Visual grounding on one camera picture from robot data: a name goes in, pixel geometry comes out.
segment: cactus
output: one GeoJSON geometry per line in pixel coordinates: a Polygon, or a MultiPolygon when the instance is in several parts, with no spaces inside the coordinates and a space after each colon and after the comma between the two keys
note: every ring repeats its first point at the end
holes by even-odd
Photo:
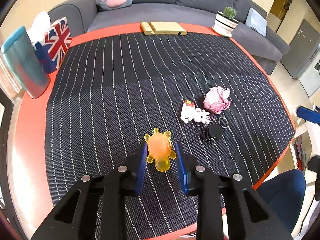
{"type": "Polygon", "coordinates": [[[237,14],[237,11],[232,7],[226,7],[223,11],[223,16],[230,20],[233,20],[237,14]]]}

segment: potted cactus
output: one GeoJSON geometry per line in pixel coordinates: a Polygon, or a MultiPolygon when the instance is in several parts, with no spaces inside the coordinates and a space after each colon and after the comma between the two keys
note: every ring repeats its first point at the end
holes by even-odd
{"type": "Polygon", "coordinates": [[[231,32],[238,25],[235,19],[237,11],[232,7],[226,7],[223,12],[217,12],[213,30],[223,36],[231,37],[231,32]]]}

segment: yellow translucent toy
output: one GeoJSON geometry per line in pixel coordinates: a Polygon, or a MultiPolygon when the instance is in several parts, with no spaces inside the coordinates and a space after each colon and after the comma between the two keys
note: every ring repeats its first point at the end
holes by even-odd
{"type": "Polygon", "coordinates": [[[170,160],[168,157],[175,159],[176,153],[171,150],[171,133],[165,131],[159,132],[159,128],[153,129],[153,135],[146,134],[144,140],[148,144],[149,155],[147,162],[152,163],[155,160],[155,167],[158,171],[167,171],[170,168],[170,160]]]}

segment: black woven mat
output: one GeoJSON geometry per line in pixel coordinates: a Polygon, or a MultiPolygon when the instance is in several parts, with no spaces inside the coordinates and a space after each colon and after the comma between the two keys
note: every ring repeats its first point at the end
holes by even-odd
{"type": "MultiPolygon", "coordinates": [[[[46,113],[45,158],[53,204],[88,173],[106,175],[136,155],[154,127],[172,132],[187,153],[219,175],[240,173],[255,184],[283,153],[294,129],[265,75],[231,40],[124,34],[69,49],[46,113]],[[182,124],[183,100],[203,107],[210,87],[230,88],[223,139],[204,146],[193,123],[182,124]]],[[[126,198],[128,239],[192,225],[197,198],[180,190],[176,161],[169,171],[148,164],[143,192],[126,198]]],[[[99,238],[97,214],[96,238],[99,238]]]]}

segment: pink crumpled paper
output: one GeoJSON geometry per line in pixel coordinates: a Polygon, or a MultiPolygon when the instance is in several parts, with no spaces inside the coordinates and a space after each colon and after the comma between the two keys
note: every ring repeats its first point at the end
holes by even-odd
{"type": "Polygon", "coordinates": [[[228,101],[230,96],[230,89],[222,87],[210,88],[209,92],[205,95],[204,107],[214,114],[220,114],[223,110],[229,108],[231,102],[228,101]]]}

